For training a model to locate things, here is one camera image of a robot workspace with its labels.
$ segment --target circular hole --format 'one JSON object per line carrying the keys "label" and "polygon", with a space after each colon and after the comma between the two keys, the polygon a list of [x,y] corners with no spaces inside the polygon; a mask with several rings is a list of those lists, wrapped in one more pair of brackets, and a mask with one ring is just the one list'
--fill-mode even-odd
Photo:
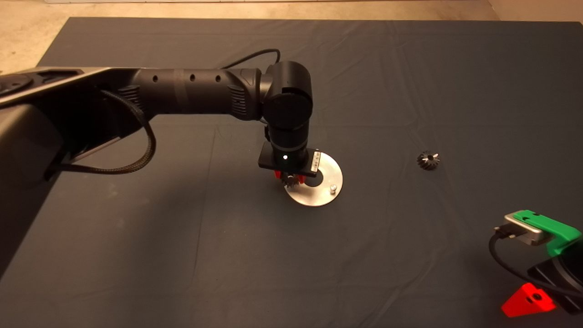
{"label": "circular hole", "polygon": [[324,181],[324,175],[320,170],[316,173],[316,177],[305,177],[305,185],[310,187],[318,187]]}

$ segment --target cable connector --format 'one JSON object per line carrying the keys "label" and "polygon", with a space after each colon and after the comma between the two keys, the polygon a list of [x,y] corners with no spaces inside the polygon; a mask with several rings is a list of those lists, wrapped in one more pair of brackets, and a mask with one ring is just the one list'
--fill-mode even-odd
{"label": "cable connector", "polygon": [[499,239],[505,239],[505,238],[516,238],[518,236],[522,236],[525,233],[528,232],[527,229],[513,224],[513,223],[507,223],[507,224],[503,224],[501,226],[497,226],[494,228],[495,234],[498,235]]}

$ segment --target black gear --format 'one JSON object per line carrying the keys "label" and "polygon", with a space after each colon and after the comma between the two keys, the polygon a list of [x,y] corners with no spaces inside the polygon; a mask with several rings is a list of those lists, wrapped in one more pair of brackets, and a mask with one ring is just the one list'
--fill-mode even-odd
{"label": "black gear", "polygon": [[417,164],[424,170],[434,170],[439,165],[439,154],[424,151],[417,157]]}

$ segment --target red triangular block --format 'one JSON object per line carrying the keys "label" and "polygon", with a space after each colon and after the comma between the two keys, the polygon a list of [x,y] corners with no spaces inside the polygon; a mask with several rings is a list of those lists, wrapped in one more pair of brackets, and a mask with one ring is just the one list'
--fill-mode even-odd
{"label": "red triangular block", "polygon": [[527,283],[514,293],[503,305],[502,311],[508,317],[548,312],[557,306],[544,290]]}

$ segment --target concrete floor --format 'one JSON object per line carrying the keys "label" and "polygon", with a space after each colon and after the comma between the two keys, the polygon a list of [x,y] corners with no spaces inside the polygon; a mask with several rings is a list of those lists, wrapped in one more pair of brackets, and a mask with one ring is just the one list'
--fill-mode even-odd
{"label": "concrete floor", "polygon": [[353,1],[171,4],[47,4],[0,0],[0,74],[36,66],[67,18],[116,16],[249,19],[577,20],[583,1]]}

